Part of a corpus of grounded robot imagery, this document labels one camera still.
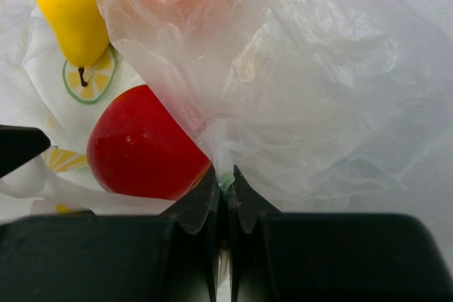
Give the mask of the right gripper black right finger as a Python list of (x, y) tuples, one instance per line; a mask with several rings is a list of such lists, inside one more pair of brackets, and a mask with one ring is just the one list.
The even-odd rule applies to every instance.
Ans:
[(426, 227), (403, 214), (284, 213), (239, 169), (226, 192), (233, 301), (451, 301)]

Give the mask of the red fake apple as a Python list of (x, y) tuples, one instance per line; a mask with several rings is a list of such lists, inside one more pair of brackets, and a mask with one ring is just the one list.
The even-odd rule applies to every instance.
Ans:
[(104, 190), (155, 199), (179, 199), (211, 165), (147, 85), (109, 104), (91, 132), (86, 155)]

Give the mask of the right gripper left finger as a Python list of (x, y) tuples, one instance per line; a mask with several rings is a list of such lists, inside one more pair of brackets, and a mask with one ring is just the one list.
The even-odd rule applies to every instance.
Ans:
[(215, 301), (213, 170), (159, 215), (28, 217), (1, 227), (2, 301)]

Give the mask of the translucent plastic bag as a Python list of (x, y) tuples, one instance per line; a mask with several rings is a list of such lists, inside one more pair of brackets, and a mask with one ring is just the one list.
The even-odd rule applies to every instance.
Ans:
[(86, 155), (105, 109), (147, 85), (209, 158), (285, 211), (452, 213), (452, 41), (402, 0), (236, 0), (227, 22), (153, 29), (96, 0), (110, 44), (84, 69), (36, 0), (1, 0), (1, 122), (50, 147), (1, 180), (1, 210), (161, 211), (104, 190)]

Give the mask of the yellow fake pear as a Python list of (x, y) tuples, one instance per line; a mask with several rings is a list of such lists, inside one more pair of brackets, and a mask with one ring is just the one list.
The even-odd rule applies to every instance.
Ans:
[(96, 0), (36, 0), (53, 29), (67, 61), (78, 68), (86, 87), (84, 69), (93, 66), (110, 44), (105, 20)]

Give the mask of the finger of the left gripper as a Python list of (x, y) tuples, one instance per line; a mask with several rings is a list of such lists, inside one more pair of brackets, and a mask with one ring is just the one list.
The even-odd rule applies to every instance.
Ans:
[(35, 127), (1, 125), (1, 177), (8, 175), (50, 147), (47, 135)]

